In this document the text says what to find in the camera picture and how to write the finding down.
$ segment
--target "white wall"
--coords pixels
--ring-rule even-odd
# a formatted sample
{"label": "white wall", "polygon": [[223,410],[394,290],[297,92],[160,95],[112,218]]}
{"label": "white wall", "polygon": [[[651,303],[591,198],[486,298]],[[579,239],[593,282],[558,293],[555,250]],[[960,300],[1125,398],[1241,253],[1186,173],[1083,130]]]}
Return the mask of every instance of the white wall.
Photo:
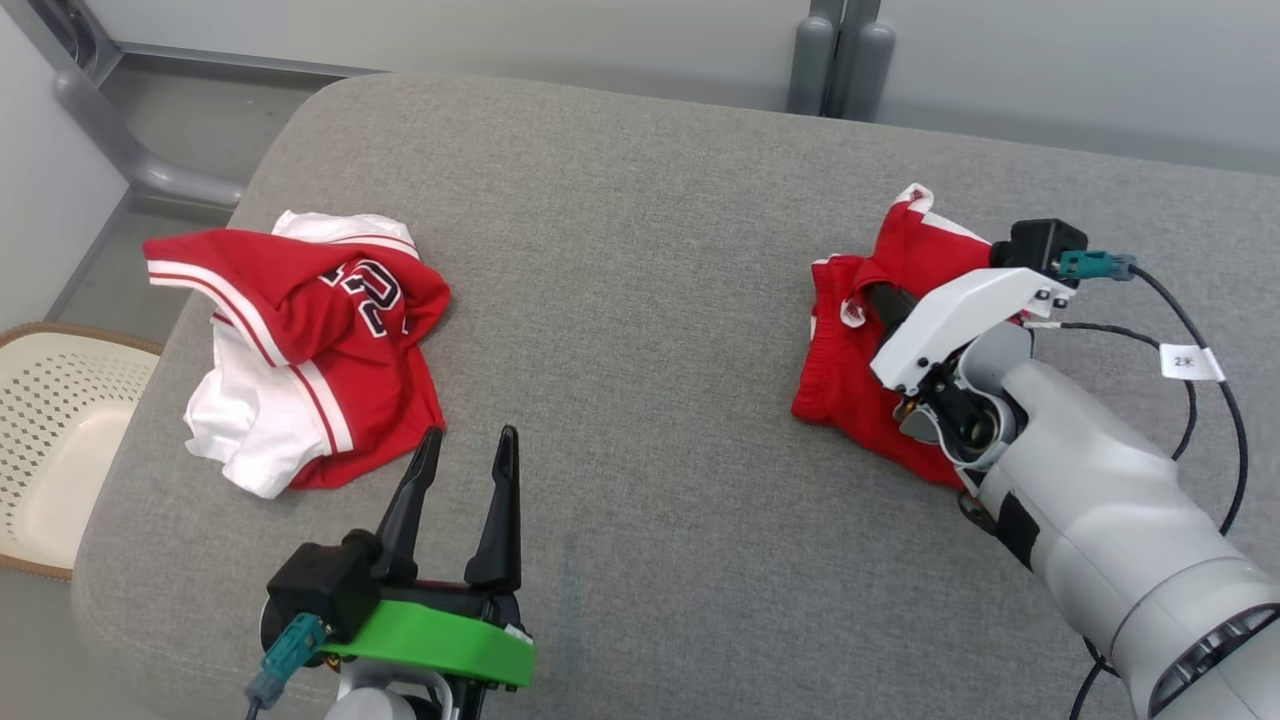
{"label": "white wall", "polygon": [[781,109],[809,0],[91,0],[113,38]]}
{"label": "white wall", "polygon": [[54,68],[0,9],[0,329],[45,319],[125,182],[58,106]]}
{"label": "white wall", "polygon": [[1280,173],[1275,0],[883,0],[879,122]]}

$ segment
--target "floor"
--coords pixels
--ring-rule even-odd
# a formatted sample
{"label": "floor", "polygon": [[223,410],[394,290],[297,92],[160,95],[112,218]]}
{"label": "floor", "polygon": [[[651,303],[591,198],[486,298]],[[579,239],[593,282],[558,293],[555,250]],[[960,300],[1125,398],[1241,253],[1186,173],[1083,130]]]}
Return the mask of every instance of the floor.
{"label": "floor", "polygon": [[[334,78],[128,56],[102,83],[161,156],[248,181],[293,111]],[[128,196],[51,319],[164,342],[186,292],[147,284],[142,242],[225,225],[229,213]],[[5,720],[156,720],[82,651],[70,587],[0,569],[0,697]]]}
{"label": "floor", "polygon": [[[293,111],[337,78],[125,56],[102,94],[160,156],[247,182]],[[54,319],[164,342],[187,291],[147,284],[142,242],[223,227],[230,213],[127,197]]]}

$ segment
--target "gray robot arm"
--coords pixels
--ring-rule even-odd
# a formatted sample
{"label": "gray robot arm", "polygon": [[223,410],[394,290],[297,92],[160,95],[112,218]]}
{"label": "gray robot arm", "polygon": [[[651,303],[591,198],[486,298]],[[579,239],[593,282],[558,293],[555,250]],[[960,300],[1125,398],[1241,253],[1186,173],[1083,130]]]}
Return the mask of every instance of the gray robot arm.
{"label": "gray robot arm", "polygon": [[904,397],[902,430],[942,446],[992,534],[1110,659],[1138,717],[1280,717],[1280,585],[1181,492],[1172,460],[1005,322],[1073,292],[1027,268],[974,270],[887,328],[872,370]]}

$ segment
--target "cable label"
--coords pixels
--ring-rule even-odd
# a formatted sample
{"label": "cable label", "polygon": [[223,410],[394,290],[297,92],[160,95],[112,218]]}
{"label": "cable label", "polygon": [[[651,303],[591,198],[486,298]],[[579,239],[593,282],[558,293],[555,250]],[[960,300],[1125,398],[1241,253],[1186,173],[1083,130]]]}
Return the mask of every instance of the cable label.
{"label": "cable label", "polygon": [[1160,343],[1160,374],[1176,380],[1222,382],[1222,366],[1208,347]]}

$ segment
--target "clothing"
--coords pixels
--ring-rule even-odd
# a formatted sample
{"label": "clothing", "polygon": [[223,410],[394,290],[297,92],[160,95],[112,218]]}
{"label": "clothing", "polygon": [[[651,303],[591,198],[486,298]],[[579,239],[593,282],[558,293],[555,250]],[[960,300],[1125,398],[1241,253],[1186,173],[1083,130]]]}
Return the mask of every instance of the clothing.
{"label": "clothing", "polygon": [[449,302],[408,229],[378,215],[285,213],[275,234],[214,229],[145,243],[152,284],[218,305],[214,370],[187,448],[261,497],[338,487],[444,419],[417,343]]}
{"label": "clothing", "polygon": [[865,310],[863,291],[888,282],[924,297],[969,270],[989,265],[991,246],[973,232],[931,213],[933,193],[908,187],[890,208],[870,258],[832,255],[813,264],[815,300],[809,355],[791,404],[796,418],[836,425],[863,447],[932,483],[964,487],[937,446],[899,430],[901,402],[872,373],[884,328]]}

